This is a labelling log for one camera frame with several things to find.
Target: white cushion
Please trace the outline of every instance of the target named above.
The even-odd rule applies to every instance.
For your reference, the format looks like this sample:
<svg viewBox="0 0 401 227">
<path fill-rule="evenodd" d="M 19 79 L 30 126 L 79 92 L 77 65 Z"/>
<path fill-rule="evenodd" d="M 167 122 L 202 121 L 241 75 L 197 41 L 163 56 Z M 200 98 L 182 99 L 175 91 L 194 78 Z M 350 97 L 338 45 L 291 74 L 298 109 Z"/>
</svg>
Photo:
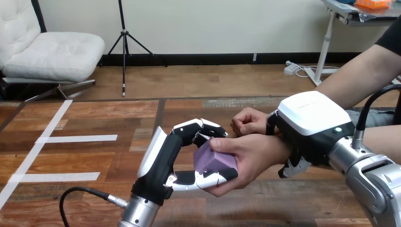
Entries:
<svg viewBox="0 0 401 227">
<path fill-rule="evenodd" d="M 95 70 L 104 49 L 105 43 L 97 35 L 41 33 L 6 62 L 3 74 L 10 78 L 80 82 Z"/>
<path fill-rule="evenodd" d="M 31 0 L 0 0 L 0 70 L 40 34 Z"/>
</svg>

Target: tripod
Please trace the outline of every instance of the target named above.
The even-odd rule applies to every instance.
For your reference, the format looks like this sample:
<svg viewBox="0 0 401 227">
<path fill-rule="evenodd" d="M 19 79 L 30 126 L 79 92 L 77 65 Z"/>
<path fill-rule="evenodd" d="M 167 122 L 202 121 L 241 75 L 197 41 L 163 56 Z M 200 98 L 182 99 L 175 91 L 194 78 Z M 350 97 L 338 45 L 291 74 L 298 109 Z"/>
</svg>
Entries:
<svg viewBox="0 0 401 227">
<path fill-rule="evenodd" d="M 154 54 L 150 50 L 148 50 L 144 45 L 142 45 L 140 42 L 138 42 L 138 40 L 136 40 L 134 37 L 132 37 L 131 34 L 127 30 L 125 30 L 124 14 L 122 12 L 121 0 L 118 0 L 118 5 L 120 7 L 120 17 L 121 17 L 122 32 L 120 34 L 120 37 L 118 37 L 117 41 L 114 43 L 113 47 L 111 48 L 111 50 L 109 51 L 109 53 L 107 55 L 110 56 L 110 54 L 114 50 L 115 46 L 117 45 L 117 43 L 122 38 L 122 96 L 125 96 L 125 70 L 127 68 L 125 66 L 125 61 L 126 61 L 125 55 L 127 55 L 128 58 L 130 57 L 130 51 L 128 50 L 128 43 L 127 43 L 127 36 L 129 38 L 133 39 L 133 41 L 135 41 L 137 44 L 139 44 L 149 54 L 151 54 L 152 56 L 154 56 Z"/>
</svg>

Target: white robotic hand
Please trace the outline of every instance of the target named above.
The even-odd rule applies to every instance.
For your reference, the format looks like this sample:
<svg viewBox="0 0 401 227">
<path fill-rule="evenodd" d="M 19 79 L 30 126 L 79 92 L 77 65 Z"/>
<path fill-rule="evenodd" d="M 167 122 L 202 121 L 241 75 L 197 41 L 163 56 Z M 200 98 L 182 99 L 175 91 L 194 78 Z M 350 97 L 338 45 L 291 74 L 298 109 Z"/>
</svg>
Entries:
<svg viewBox="0 0 401 227">
<path fill-rule="evenodd" d="M 169 135 L 158 127 L 138 170 L 138 179 L 131 190 L 131 200 L 125 207 L 119 227 L 149 227 L 164 200 L 173 191 L 194 191 L 215 186 L 238 177 L 234 168 L 220 171 L 174 172 L 173 165 L 181 147 L 202 146 L 209 137 L 227 137 L 218 124 L 205 119 L 193 119 L 173 127 Z"/>
</svg>

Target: power strip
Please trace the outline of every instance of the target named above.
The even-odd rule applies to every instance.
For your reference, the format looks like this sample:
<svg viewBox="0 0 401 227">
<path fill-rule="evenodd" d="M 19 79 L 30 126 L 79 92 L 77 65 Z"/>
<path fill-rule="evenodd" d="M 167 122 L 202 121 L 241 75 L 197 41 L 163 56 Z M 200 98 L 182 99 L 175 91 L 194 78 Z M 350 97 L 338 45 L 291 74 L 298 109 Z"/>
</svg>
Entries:
<svg viewBox="0 0 401 227">
<path fill-rule="evenodd" d="M 285 69 L 284 69 L 284 73 L 288 74 L 288 75 L 294 75 L 296 73 L 297 70 L 299 70 L 300 66 L 292 63 L 290 65 L 288 65 Z"/>
</svg>

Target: purple cube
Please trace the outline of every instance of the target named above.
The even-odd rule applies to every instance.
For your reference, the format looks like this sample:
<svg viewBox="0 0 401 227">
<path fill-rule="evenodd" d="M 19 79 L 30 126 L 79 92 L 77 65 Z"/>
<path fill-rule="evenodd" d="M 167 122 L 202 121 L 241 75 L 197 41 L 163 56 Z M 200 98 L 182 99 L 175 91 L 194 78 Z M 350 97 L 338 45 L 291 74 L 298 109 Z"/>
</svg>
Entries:
<svg viewBox="0 0 401 227">
<path fill-rule="evenodd" d="M 220 171 L 228 168 L 238 171 L 234 155 L 213 151 L 210 148 L 210 140 L 193 154 L 193 167 L 200 174 L 205 171 Z"/>
</svg>

